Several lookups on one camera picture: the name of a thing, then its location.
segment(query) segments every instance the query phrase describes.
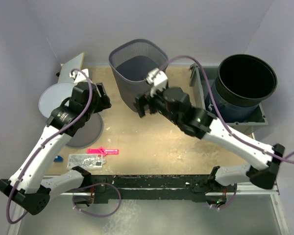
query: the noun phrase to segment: white wall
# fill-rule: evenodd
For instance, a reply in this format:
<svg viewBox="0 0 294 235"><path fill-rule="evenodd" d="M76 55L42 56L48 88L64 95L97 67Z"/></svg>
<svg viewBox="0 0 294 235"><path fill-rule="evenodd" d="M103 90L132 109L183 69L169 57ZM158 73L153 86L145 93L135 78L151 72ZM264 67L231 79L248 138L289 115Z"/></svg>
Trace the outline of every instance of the white wall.
<svg viewBox="0 0 294 235"><path fill-rule="evenodd" d="M294 150L294 0L273 2L246 53L268 62L279 78L277 90L263 102L269 126L259 129L256 138L281 143L289 153ZM294 165L281 165L278 185L294 234Z"/></svg>
<svg viewBox="0 0 294 235"><path fill-rule="evenodd" d="M169 57L218 63L246 50L273 0L28 1L60 62L84 51L93 66L107 65L113 49L136 38Z"/></svg>
<svg viewBox="0 0 294 235"><path fill-rule="evenodd" d="M0 179L9 178L39 138L42 92L56 83L60 64L26 0L0 0ZM7 197L0 193L0 235Z"/></svg>

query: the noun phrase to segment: wooden table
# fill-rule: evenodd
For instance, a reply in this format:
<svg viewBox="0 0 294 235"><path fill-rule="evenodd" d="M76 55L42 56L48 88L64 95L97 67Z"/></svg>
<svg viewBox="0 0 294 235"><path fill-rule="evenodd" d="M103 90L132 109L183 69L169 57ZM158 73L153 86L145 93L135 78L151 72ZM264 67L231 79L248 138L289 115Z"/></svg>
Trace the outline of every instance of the wooden table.
<svg viewBox="0 0 294 235"><path fill-rule="evenodd" d="M107 155L102 170L92 174L209 174L214 166L239 165L244 161L213 143L189 137L160 114L139 118L122 101L110 68L90 69L93 82L102 82L112 107L100 113L104 130L100 139L89 148L118 148L119 155ZM190 71L184 67L169 67L166 71L170 86L187 92ZM59 155L62 163L53 163L47 175L67 171L68 155L86 153L85 149L64 147Z"/></svg>

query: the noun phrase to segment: robotic arm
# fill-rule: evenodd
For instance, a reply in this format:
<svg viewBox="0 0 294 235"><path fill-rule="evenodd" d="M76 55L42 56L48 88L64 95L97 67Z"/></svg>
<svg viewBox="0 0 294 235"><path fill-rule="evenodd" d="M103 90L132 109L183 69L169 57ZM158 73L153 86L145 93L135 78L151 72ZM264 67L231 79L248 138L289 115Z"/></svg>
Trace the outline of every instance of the robotic arm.
<svg viewBox="0 0 294 235"><path fill-rule="evenodd" d="M41 147L43 141L68 125L85 108L89 98L89 85L86 78L78 73L74 83L71 97L66 98L58 108L52 111L41 137L22 166L9 180L0 180L0 191L5 195L10 195L12 187L19 181L21 170L33 153ZM52 179L44 180L43 177L57 153L70 141L78 129L85 125L91 115L111 107L110 99L102 83L92 84L92 91L92 100L86 113L74 125L53 138L41 149L16 187L12 200L32 215L41 212L49 200L61 193L90 185L91 174L80 167L74 167L66 174Z"/></svg>
<svg viewBox="0 0 294 235"><path fill-rule="evenodd" d="M170 88L167 76L158 69L148 74L146 82L151 85L151 89L137 96L135 103L141 118L145 115L145 106L148 105L151 114L160 113L186 135L216 143L246 160L247 163L239 166L214 167L208 180L212 188L243 182L251 182L263 189L273 187L280 161L267 153L275 153L282 157L283 146L261 143L230 128L233 134L248 143L259 146L265 152L238 141L225 130L220 119L214 114L192 106L189 95L180 87Z"/></svg>

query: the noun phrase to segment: black cylindrical container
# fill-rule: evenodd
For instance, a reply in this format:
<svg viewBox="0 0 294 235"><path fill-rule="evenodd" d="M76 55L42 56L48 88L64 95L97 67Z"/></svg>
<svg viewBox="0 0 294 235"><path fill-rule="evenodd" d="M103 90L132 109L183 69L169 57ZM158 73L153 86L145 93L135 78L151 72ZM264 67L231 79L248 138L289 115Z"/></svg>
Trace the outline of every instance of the black cylindrical container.
<svg viewBox="0 0 294 235"><path fill-rule="evenodd" d="M226 122L244 122L277 86L273 69L263 60L245 54L224 59L211 86L216 105ZM206 109L216 113L209 94Z"/></svg>

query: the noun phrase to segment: pink scissors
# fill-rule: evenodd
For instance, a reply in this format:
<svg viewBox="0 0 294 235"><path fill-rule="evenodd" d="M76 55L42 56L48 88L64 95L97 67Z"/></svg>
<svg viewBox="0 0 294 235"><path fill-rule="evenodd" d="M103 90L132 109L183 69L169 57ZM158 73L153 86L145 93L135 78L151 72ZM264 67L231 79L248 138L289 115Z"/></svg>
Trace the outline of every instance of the pink scissors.
<svg viewBox="0 0 294 235"><path fill-rule="evenodd" d="M106 156L108 154L118 155L119 150L117 148L107 148L104 149L103 147L100 148L89 148L87 149L88 154L102 154L103 156Z"/></svg>

